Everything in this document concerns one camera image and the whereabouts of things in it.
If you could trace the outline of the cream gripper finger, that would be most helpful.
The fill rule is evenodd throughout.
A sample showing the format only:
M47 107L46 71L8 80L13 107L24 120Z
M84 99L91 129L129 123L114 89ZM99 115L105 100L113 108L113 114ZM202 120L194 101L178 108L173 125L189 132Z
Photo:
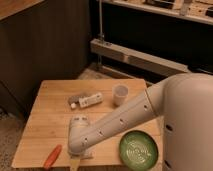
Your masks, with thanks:
M78 171L80 165L80 159L71 159L70 160L70 171Z

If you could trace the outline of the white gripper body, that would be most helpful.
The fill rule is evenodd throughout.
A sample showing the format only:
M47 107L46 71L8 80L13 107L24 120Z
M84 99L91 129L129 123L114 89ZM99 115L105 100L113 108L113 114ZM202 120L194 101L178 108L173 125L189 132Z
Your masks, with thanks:
M71 158L80 158L80 159L91 159L93 157L91 150L86 150L81 154L70 153Z

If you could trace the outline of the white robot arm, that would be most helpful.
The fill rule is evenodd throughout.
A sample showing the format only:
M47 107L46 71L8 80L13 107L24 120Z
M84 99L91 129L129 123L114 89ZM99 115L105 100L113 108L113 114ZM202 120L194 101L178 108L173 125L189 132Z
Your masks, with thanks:
M177 74L90 124L72 118L68 151L87 149L138 125L159 122L163 171L213 171L213 76Z

